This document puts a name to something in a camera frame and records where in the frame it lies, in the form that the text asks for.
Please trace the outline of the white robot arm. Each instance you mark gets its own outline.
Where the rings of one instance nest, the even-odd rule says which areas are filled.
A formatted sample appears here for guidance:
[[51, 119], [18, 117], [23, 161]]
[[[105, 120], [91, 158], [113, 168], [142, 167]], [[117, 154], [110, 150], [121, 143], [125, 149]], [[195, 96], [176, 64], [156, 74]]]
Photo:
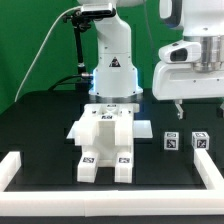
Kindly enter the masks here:
[[[119, 7], [143, 0], [78, 0], [80, 14], [94, 21], [98, 34], [98, 65], [92, 96], [129, 98], [140, 94], [132, 64], [131, 29], [116, 14]], [[182, 39], [159, 49], [152, 93], [158, 100], [224, 97], [224, 0], [159, 0], [159, 16]]]

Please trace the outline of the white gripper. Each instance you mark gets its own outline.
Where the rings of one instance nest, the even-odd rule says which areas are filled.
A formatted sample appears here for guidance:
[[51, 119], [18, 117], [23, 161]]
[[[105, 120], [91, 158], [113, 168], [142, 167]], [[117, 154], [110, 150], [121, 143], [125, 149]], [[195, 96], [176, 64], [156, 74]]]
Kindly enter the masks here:
[[159, 58], [152, 92], [158, 100], [174, 100], [178, 119], [184, 118], [183, 99], [224, 97], [224, 39], [181, 40], [162, 47]]

